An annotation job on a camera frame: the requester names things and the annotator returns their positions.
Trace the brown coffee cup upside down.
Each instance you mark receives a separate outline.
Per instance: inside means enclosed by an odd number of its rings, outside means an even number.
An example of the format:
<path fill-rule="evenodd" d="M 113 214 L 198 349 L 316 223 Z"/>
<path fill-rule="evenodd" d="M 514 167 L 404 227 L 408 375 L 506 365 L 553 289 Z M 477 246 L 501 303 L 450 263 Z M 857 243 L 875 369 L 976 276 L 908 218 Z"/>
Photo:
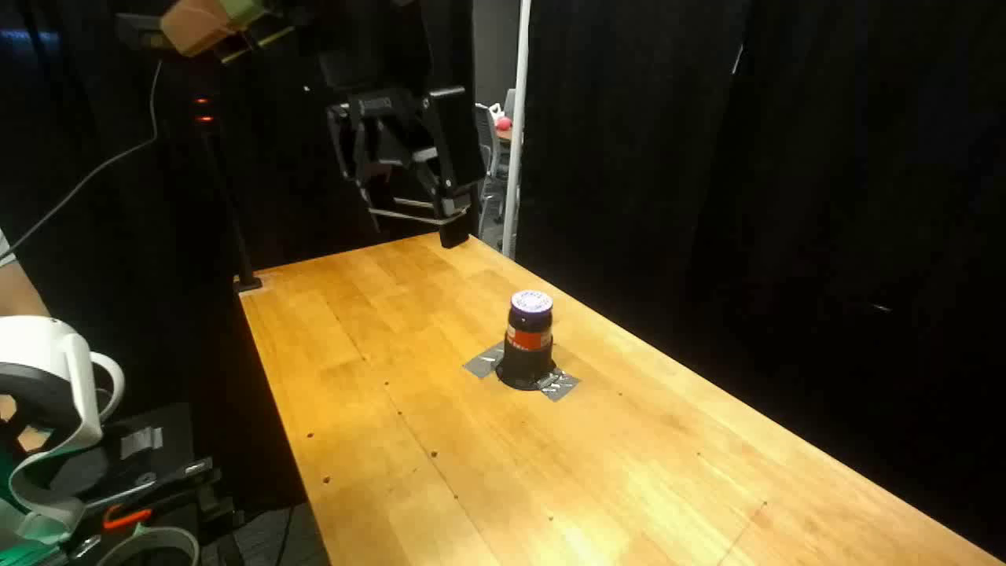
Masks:
<path fill-rule="evenodd" d="M 514 389 L 534 389 L 553 369 L 553 299 L 541 289 L 519 289 L 509 299 L 495 375 Z"/>

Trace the black office chair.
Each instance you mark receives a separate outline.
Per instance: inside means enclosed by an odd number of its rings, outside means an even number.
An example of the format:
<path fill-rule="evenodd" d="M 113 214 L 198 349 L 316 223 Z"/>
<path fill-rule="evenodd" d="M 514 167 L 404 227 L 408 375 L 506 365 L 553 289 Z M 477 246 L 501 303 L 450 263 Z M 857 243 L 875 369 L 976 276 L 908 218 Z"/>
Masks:
<path fill-rule="evenodd" d="M 464 85 L 353 92 L 327 106 L 340 177 L 374 227 L 432 229 L 443 249 L 477 229 L 487 177 Z"/>

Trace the black tripod stand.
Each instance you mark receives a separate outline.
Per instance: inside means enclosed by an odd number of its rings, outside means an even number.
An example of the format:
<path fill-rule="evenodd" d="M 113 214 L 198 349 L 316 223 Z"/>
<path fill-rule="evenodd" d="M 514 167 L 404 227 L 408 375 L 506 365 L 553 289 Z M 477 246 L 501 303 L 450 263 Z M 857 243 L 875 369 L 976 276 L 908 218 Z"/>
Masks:
<path fill-rule="evenodd" d="M 206 177 L 221 197 L 223 223 L 229 232 L 231 286 L 239 292 L 256 289 L 254 263 L 247 253 L 244 229 L 239 223 L 231 177 L 223 153 L 223 111 L 221 111 L 221 73 L 211 55 L 198 55 L 191 70 L 191 119 L 204 146 Z"/>

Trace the white vertical pole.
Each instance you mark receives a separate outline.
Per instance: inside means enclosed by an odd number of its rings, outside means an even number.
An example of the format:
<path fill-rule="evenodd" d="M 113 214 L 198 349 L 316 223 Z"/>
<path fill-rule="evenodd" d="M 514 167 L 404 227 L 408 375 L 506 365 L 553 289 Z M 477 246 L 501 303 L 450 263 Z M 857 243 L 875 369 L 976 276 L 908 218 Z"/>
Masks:
<path fill-rule="evenodd" d="M 527 67 L 532 67 L 532 9 L 534 9 L 534 0 L 519 0 L 514 96 L 511 96 L 509 177 L 506 177 L 506 210 L 502 210 L 502 253 L 506 259 L 514 259 L 514 251 L 519 251 L 526 105 L 527 105 Z"/>

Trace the orange handled clamp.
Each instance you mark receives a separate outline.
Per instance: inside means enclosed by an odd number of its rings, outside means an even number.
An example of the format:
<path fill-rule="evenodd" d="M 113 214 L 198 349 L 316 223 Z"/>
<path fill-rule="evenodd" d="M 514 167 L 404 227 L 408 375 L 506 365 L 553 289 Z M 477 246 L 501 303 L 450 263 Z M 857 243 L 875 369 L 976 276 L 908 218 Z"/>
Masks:
<path fill-rule="evenodd" d="M 155 516 L 152 507 L 124 510 L 124 513 L 107 510 L 100 516 L 100 528 L 103 531 L 122 531 L 122 528 L 135 528 L 135 524 L 146 521 L 152 516 Z"/>

